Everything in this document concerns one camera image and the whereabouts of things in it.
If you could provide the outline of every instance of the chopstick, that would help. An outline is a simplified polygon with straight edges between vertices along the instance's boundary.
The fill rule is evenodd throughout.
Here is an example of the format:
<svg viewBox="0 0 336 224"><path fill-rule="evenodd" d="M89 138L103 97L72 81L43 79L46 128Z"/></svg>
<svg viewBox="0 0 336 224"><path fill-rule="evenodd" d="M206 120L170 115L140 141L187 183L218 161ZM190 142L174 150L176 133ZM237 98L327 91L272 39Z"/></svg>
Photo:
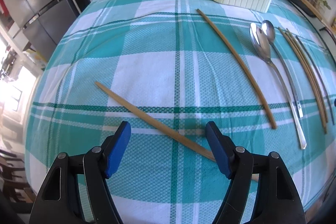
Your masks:
<svg viewBox="0 0 336 224"><path fill-rule="evenodd" d="M303 59L303 57L301 56L300 52L298 51L298 49L295 47L294 43L291 41L289 35L287 36L287 34L285 34L283 32L283 30L281 30L280 27L278 27L279 31L281 32L281 34L284 36L284 38L287 40L288 44L291 46L291 48L293 49L295 55L297 56L297 58L299 59L302 67L303 67L303 70L304 72L306 73L307 75L307 78L310 82L310 85L311 85L311 88L313 89L313 92L314 92L314 95L315 95L315 98L316 98L316 102L317 102L317 105L318 105L318 108L319 108L319 112L320 112L320 117L321 117L321 122L322 122L322 126L323 126L323 129L324 131L326 132L327 130L327 125L326 125L326 120L325 120L325 115L324 115L324 111L323 111L323 107L322 107L322 104L320 102L320 97L318 95L318 92L317 92L317 89L315 87L315 83L312 79L312 76L310 75L310 71Z"/></svg>
<svg viewBox="0 0 336 224"><path fill-rule="evenodd" d="M268 116L268 119L271 123L271 126L273 129L277 128L277 124L274 120L273 114L271 112L271 109L269 108L269 105L263 95L263 92L260 90L257 82L255 81L255 79L253 78L251 72L249 71L249 69L247 68L247 66L245 65L244 61L241 59L241 57L239 56L239 54L236 52L236 50L232 47L232 45L230 44L230 42L226 39L226 37L224 36L224 34L217 28L217 26L200 10L197 9L196 10L204 19L206 22L208 22L210 24L210 26L214 29L214 31L219 35L219 37L223 40L223 42L226 44L226 46L229 48L229 50L232 52L233 56L237 59L239 65L241 66L241 68L244 70L246 76L248 77L248 79L250 80L252 86L254 87L261 103L263 104L266 114Z"/></svg>
<svg viewBox="0 0 336 224"><path fill-rule="evenodd" d="M323 99L323 94L322 94L319 82L316 79L316 75L315 75L312 67L310 66L310 63L309 63L307 57L305 56L305 54L303 53L301 47L299 46L299 44L297 43L296 39L294 38L293 34L288 29L287 29L287 33L289 34L289 36L292 39L292 41L294 42L296 48L299 50L299 52L302 55L304 61L306 62L306 65L307 65L307 67L308 67L308 69L309 69L309 71L311 73L313 81L315 82L315 87L317 88L317 91L319 93L320 102L322 104L323 112L324 112L324 116L325 116L325 122L328 123L328 114L327 114L326 104L325 104L324 99Z"/></svg>
<svg viewBox="0 0 336 224"><path fill-rule="evenodd" d="M321 73L319 71L319 69L317 68L317 65L315 64L313 58L311 57L310 53L308 52L308 50L306 49L306 47L303 45L302 41L299 39L298 36L295 36L297 41L300 43L301 47L304 49L304 51L306 52L306 54L308 55L317 75L319 76L319 79L320 79L320 82L322 84L322 87L323 87L323 90L324 90L324 93L327 97L327 102L328 102L328 106L329 106L329 109L330 109L330 114L331 114L331 120L333 122L333 125L335 125L335 119L334 119L334 112L333 112L333 107L332 107L332 104L331 104L331 101L330 101L330 98L329 98L329 95L328 95L328 91L327 91L327 88L326 88L326 85L323 81L323 78L321 76Z"/></svg>
<svg viewBox="0 0 336 224"><path fill-rule="evenodd" d="M215 157L213 156L212 152L208 149L205 149L201 145L189 140L188 138L182 136L177 131L169 128L165 124L159 122L158 120L152 118L147 113L143 112L142 110L138 109L136 106L132 105L130 102L126 101L124 98L120 97L118 94L114 93L112 90L105 87L102 83L95 82L95 84L108 96L113 98L115 101L117 101L122 106L126 107L130 112L138 116L139 118L143 119L145 122L149 123L151 126L154 126L158 130L160 130L162 133L166 134L170 138L176 140L177 142L183 144L184 146L190 148L191 150L195 151L196 153L208 158L209 160L212 160L216 162ZM253 174L252 180L258 181L258 175Z"/></svg>

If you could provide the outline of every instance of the metal spoon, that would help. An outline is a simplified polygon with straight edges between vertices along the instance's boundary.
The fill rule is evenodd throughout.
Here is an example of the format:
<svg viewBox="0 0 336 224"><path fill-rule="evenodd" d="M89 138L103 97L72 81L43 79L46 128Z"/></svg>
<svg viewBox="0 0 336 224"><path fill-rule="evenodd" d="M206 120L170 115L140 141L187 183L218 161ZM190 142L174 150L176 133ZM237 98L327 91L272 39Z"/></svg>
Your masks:
<svg viewBox="0 0 336 224"><path fill-rule="evenodd" d="M251 23L250 25L250 37L252 40L252 44L254 46L254 48L256 49L258 55L260 56L260 58L265 61L268 65L270 65L272 67L272 69L275 71L275 73L277 74L281 85L283 87L283 90L285 91L285 95L287 97L287 100L289 102L289 105L291 107L292 110L292 114L293 114L293 118L294 118L294 122L295 122L295 127L296 127L296 132L298 134L299 137L299 142L300 142L300 147L301 149L305 149L307 146L307 142L305 139L305 135L303 134L300 122L299 122L299 118L296 114L293 102L291 100L291 97L288 93L286 84L278 70L278 68L274 65L274 63L271 60L271 50L269 47L269 42L268 39L266 37L266 35L263 33L263 31L255 24L255 23Z"/></svg>
<svg viewBox="0 0 336 224"><path fill-rule="evenodd" d="M296 92L296 89L295 89L295 86L294 86L294 83L293 83L293 79L292 79L292 77L291 77L291 75L289 73L288 67L286 66L286 63L283 60L280 52L278 51L278 49L274 45L274 40L275 40L274 26L273 26L273 24L269 20L264 20L261 23L261 29L264 32L264 34L266 35L266 37L268 39L268 42L271 44L271 46L275 50L276 54L279 56L281 64L283 65L283 68L285 69L285 73L287 75L287 78L289 80L289 84L290 84L292 92L293 92L294 100L295 100L296 107L297 107L297 112L299 113L299 117L302 118L303 117L302 107L301 107L301 104L300 104L300 101L299 101L299 97L297 95L297 92Z"/></svg>

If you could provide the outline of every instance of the tablecloth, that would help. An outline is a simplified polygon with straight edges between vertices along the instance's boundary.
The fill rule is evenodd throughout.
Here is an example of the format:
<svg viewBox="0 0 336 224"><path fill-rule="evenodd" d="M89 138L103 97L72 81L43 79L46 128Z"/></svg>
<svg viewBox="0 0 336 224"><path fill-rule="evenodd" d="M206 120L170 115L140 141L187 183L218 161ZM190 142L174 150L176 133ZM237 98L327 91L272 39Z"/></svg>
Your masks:
<svg viewBox="0 0 336 224"><path fill-rule="evenodd" d="M276 130L270 128L241 67L197 8L248 66L270 105ZM205 148L204 126L215 121L223 134L252 153L277 151L307 209L335 175L335 127L329 122L324 134L308 79L277 30L275 44L304 113L300 123L307 148L300 149L280 82L250 41L249 24L264 19L300 37L321 71L328 90L325 99L333 101L334 61L308 21L286 0L272 0L265 14L212 0L94 0L60 41L33 99L25 160L33 189L39 190L58 153L85 153L125 120L131 123L132 136L117 173L107 180L123 221L212 222L229 184L216 163L128 112L96 87L99 81ZM290 88L273 49L272 60ZM83 176L79 182L90 220ZM256 188L252 182L242 222L249 220Z"/></svg>

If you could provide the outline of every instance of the red object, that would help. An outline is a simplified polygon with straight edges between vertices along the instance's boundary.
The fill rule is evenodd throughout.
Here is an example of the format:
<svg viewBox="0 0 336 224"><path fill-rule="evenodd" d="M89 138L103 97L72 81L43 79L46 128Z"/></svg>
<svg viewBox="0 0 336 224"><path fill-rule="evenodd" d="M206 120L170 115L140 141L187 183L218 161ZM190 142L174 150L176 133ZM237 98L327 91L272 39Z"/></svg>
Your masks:
<svg viewBox="0 0 336 224"><path fill-rule="evenodd" d="M0 0L0 8L3 11L3 13L4 13L5 16L9 15L7 7L6 7L5 3L3 2L3 0Z"/></svg>

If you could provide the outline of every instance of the spoon handle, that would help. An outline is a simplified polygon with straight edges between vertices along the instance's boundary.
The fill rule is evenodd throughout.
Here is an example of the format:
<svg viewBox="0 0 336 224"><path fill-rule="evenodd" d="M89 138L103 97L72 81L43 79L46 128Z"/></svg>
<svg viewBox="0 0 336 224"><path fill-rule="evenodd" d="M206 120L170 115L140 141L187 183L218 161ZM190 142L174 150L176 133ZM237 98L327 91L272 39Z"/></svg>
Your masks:
<svg viewBox="0 0 336 224"><path fill-rule="evenodd" d="M298 113L299 113L299 117L302 118L302 117L303 117L302 107L301 107L300 100L299 100L299 97L298 97L297 92L296 92L296 88L295 88L295 86L294 86L293 79L292 79L292 77L291 77L291 75L290 75L290 72L289 72L289 70L288 70L288 67L287 67L287 65L286 65L286 63L285 63L285 61L284 61L284 59L282 58L281 53L280 53L279 50L276 48L276 46L275 46L273 43L272 43L271 45L272 45L274 51L275 51L275 52L277 53L277 55L279 56L280 62L281 62L281 64L282 64L283 68L285 69L285 73L286 73L286 75L287 75L289 84L290 84L290 86L291 86L291 88L292 88L292 92L293 92L294 100L295 100L295 103L296 103L297 111L298 111Z"/></svg>
<svg viewBox="0 0 336 224"><path fill-rule="evenodd" d="M285 94L286 94L286 97L287 97L287 100L289 102L289 105L291 107L291 110L292 110L292 114L293 114L293 118L294 118L294 122L295 122L295 127L296 127L296 132L298 134L298 137L299 137L299 142L300 142L300 147L301 149L306 149L306 146L307 146L307 142L306 142L306 139L305 139L305 135L303 134L303 131L302 131L302 128L301 128L301 125L300 125L300 122L299 122L299 118L296 114L296 111L295 111L295 108L294 108L294 105L293 105L293 102L292 102L292 99L289 95L289 92L288 92L288 89L286 87L286 84L278 70L278 68L273 64L273 62L269 62L268 63L272 68L273 70L276 72L280 82L281 82L281 85L285 91Z"/></svg>

